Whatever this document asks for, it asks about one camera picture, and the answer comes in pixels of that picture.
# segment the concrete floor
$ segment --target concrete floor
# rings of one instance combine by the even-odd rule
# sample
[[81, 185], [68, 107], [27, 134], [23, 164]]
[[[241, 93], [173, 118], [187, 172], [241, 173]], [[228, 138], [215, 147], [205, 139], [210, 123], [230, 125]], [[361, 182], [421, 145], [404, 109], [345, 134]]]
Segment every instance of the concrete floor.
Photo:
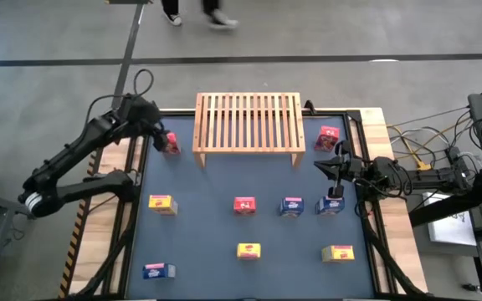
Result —
[[[482, 0], [230, 0], [224, 8], [241, 22], [238, 31], [208, 30], [196, 1], [181, 1], [180, 28], [165, 22], [159, 3], [146, 6], [133, 57], [482, 54]], [[0, 0], [0, 60], [120, 59], [135, 9], [99, 1]], [[382, 107], [391, 124], [464, 106], [468, 94], [482, 92], [482, 60], [131, 66], [128, 81], [143, 67], [156, 77], [146, 97], [162, 108], [191, 108], [200, 91], [298, 91], [320, 107]], [[80, 133], [90, 101], [113, 92], [120, 69], [0, 67], [0, 196], [15, 200], [31, 170]], [[109, 100], [99, 103], [93, 115], [108, 107]], [[460, 114], [403, 129], [443, 129]], [[459, 146], [479, 154], [466, 139]], [[76, 166], [64, 182], [84, 173], [84, 164]], [[27, 236], [3, 254], [0, 300], [56, 295], [75, 210], [72, 204], [51, 217], [17, 221]], [[421, 257], [432, 293], [482, 298], [455, 279], [461, 273], [473, 281], [468, 259]]]

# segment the white sneaker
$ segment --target white sneaker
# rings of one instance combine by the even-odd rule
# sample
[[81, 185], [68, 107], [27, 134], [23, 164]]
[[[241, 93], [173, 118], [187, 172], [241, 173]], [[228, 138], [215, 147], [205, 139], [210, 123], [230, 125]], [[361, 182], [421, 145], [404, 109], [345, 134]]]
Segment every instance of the white sneaker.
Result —
[[236, 29], [239, 22], [230, 20], [223, 12], [215, 9], [208, 15], [209, 27], [213, 29]]
[[182, 17], [179, 14], [169, 15], [163, 11], [163, 16], [167, 18], [168, 22], [174, 26], [182, 25]]

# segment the person's leg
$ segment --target person's leg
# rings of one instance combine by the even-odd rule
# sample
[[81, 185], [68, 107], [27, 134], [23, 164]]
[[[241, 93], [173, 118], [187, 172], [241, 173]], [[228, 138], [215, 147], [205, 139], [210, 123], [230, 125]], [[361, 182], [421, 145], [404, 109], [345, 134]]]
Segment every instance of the person's leg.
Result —
[[236, 20], [230, 20], [220, 11], [220, 0], [202, 0], [202, 9], [208, 15], [209, 26], [215, 29], [234, 29], [238, 26]]
[[161, 0], [163, 4], [163, 15], [168, 22], [174, 26], [182, 25], [182, 18], [179, 14], [178, 0]]

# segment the wooden rack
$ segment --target wooden rack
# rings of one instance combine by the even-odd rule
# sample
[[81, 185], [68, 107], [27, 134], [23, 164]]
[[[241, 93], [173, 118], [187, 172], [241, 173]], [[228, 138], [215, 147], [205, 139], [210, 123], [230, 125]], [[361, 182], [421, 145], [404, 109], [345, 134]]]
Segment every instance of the wooden rack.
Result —
[[199, 93], [192, 152], [203, 168], [206, 154], [305, 153], [299, 93]]

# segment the cardboard box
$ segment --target cardboard box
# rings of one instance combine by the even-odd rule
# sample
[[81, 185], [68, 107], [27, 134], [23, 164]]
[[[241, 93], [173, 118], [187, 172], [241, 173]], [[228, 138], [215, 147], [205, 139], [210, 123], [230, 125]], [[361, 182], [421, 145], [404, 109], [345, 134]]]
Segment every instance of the cardboard box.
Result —
[[253, 196], [237, 196], [233, 199], [233, 212], [241, 215], [256, 213], [256, 198]]
[[259, 243], [238, 243], [238, 259], [260, 259], [261, 245]]
[[355, 254], [352, 251], [352, 246], [328, 246], [321, 250], [323, 263], [355, 260]]
[[305, 202], [301, 197], [285, 197], [280, 202], [281, 217], [298, 217], [305, 210]]
[[179, 155], [182, 153], [182, 148], [177, 143], [176, 134], [170, 132], [167, 134], [167, 146], [163, 151], [165, 154]]
[[162, 215], [177, 215], [177, 203], [172, 196], [150, 196], [148, 207]]
[[176, 266], [170, 263], [147, 264], [142, 268], [142, 277], [151, 278], [175, 278]]
[[340, 129], [323, 125], [315, 141], [314, 149], [316, 151], [332, 151], [339, 138]]
[[328, 196], [323, 196], [315, 204], [315, 214], [326, 215], [326, 214], [338, 214], [345, 208], [345, 200], [342, 198], [330, 198]]

